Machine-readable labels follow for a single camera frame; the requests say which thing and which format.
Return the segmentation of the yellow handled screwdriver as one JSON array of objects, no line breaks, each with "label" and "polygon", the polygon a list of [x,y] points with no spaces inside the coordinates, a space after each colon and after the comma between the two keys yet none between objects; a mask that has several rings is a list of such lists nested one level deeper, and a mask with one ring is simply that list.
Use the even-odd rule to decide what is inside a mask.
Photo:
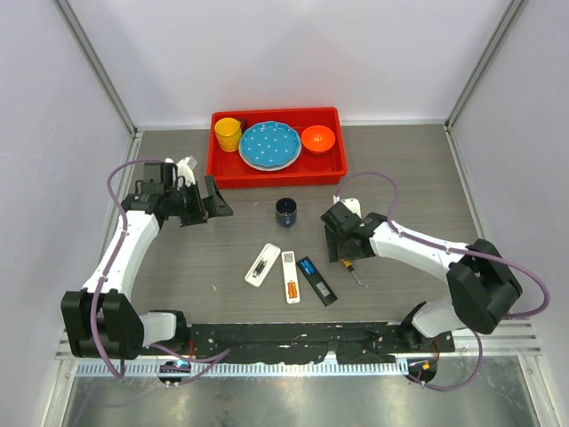
[{"label": "yellow handled screwdriver", "polygon": [[341,259],[341,263],[344,266],[344,268],[352,275],[352,277],[354,278],[354,280],[356,281],[356,283],[361,286],[362,282],[360,280],[360,278],[358,277],[354,265],[350,260],[347,259]]}]

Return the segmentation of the slim white remote control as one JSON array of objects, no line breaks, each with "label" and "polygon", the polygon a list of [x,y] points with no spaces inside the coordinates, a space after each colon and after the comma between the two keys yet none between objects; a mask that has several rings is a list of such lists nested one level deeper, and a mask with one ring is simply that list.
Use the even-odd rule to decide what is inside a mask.
[{"label": "slim white remote control", "polygon": [[[282,257],[284,292],[285,292],[286,302],[288,304],[299,303],[301,301],[301,295],[300,295],[299,280],[296,272],[297,267],[296,267],[294,251],[284,251],[281,253],[281,257]],[[295,299],[288,298],[287,294],[287,283],[291,281],[295,282],[297,286],[298,297]]]}]

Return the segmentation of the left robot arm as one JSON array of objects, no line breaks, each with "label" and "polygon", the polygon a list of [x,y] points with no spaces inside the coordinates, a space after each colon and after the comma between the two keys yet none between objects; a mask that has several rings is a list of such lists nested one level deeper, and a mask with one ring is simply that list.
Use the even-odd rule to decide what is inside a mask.
[{"label": "left robot arm", "polygon": [[131,296],[141,263],[171,217],[187,227],[233,211],[211,175],[204,179],[207,197],[196,183],[173,178],[139,180],[121,203],[114,237],[96,271],[79,291],[68,291],[61,312],[71,352],[78,358],[133,360],[158,343],[169,354],[188,347],[189,328],[180,310],[152,310],[140,315]]}]

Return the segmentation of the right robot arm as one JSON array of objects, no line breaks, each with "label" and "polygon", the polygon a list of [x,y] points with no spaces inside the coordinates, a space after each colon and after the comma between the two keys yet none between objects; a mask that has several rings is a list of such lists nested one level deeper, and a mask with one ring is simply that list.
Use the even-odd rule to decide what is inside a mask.
[{"label": "right robot arm", "polygon": [[321,219],[330,262],[389,258],[447,284],[448,296],[419,303],[401,322],[401,338],[409,350],[424,350],[440,334],[454,330],[491,334],[522,296],[510,267],[486,240],[467,245],[413,233],[385,215],[362,217],[341,200]]}]

